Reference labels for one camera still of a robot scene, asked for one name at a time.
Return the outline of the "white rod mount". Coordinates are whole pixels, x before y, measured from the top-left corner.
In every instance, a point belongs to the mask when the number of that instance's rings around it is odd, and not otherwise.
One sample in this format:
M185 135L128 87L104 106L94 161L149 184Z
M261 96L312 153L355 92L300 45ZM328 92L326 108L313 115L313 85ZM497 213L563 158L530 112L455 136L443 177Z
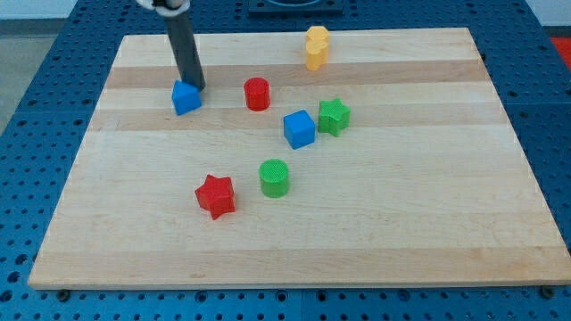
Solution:
M146 10L157 12L161 17L176 17L190 8L190 0L136 0Z

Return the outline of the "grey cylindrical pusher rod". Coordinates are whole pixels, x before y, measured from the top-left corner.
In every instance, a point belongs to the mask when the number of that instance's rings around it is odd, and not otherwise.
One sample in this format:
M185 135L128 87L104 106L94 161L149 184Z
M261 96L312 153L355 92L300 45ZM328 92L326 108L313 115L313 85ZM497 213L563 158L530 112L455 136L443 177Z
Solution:
M164 22L181 80L203 91L206 82L188 13L165 18Z

